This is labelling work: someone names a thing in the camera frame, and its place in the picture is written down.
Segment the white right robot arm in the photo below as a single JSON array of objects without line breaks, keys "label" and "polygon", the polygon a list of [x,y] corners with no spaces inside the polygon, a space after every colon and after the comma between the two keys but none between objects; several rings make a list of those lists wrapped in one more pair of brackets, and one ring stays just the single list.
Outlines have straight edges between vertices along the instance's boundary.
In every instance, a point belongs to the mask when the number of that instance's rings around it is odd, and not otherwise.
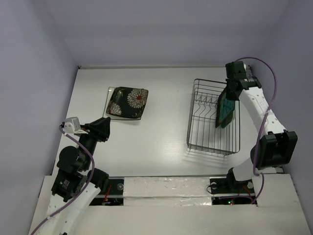
[{"label": "white right robot arm", "polygon": [[294,131],[288,131],[277,119],[272,110],[273,101],[267,102],[260,81],[255,76],[247,76],[242,61],[228,63],[225,68],[226,99],[241,102],[258,130],[250,157],[231,168],[226,175],[226,188],[236,192],[243,182],[259,176],[262,170],[288,164],[298,136]]}]

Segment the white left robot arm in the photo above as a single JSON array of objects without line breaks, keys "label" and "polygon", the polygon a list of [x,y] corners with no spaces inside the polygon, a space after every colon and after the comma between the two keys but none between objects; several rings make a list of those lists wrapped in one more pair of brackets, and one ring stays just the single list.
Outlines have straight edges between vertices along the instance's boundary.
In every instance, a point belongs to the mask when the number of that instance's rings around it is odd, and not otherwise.
[{"label": "white left robot arm", "polygon": [[63,148],[58,173],[51,189],[46,221],[39,235],[71,235],[92,200],[109,186],[109,175],[95,167],[93,154],[99,142],[110,136],[111,119],[101,117],[81,125],[77,117],[67,118],[59,127],[75,146]]}]

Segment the white square plate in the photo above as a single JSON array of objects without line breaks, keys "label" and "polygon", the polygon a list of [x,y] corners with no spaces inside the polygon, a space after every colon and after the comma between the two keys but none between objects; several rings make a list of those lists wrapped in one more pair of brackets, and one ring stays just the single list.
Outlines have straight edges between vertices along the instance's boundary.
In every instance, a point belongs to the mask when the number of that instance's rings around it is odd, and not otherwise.
[{"label": "white square plate", "polygon": [[112,97],[112,95],[113,95],[113,93],[114,93],[114,90],[115,90],[115,87],[109,87],[109,88],[108,88],[107,100],[106,100],[106,104],[105,104],[105,108],[104,108],[104,112],[103,112],[103,117],[105,117],[105,118],[110,117],[111,120],[114,120],[114,121],[118,121],[118,120],[120,120],[120,121],[135,121],[135,120],[141,120],[142,117],[139,117],[139,118],[129,118],[129,117],[127,117],[127,118],[126,118],[126,117],[121,117],[121,116],[114,116],[114,115],[109,114],[109,113],[107,112],[108,107],[109,107],[109,105],[110,105],[111,97]]}]

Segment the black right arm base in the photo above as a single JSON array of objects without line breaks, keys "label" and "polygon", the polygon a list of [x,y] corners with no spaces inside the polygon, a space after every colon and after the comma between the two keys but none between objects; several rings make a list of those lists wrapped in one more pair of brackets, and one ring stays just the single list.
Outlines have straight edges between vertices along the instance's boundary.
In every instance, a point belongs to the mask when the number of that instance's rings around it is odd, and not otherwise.
[{"label": "black right arm base", "polygon": [[212,194],[238,194],[244,187],[247,187],[252,180],[236,181],[232,174],[223,177],[211,177],[207,191]]}]

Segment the black floral square plate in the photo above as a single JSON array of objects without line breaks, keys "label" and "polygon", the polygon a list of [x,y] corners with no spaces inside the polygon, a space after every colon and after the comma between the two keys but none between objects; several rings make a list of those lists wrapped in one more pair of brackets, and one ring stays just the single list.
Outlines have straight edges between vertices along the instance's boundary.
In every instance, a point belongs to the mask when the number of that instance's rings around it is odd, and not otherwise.
[{"label": "black floral square plate", "polygon": [[125,111],[122,110],[122,108],[115,103],[112,103],[106,108],[106,114],[112,115],[112,116],[117,116],[117,117],[122,117],[122,118],[130,118],[130,119],[141,119],[140,116],[137,114],[133,115],[128,115]]}]

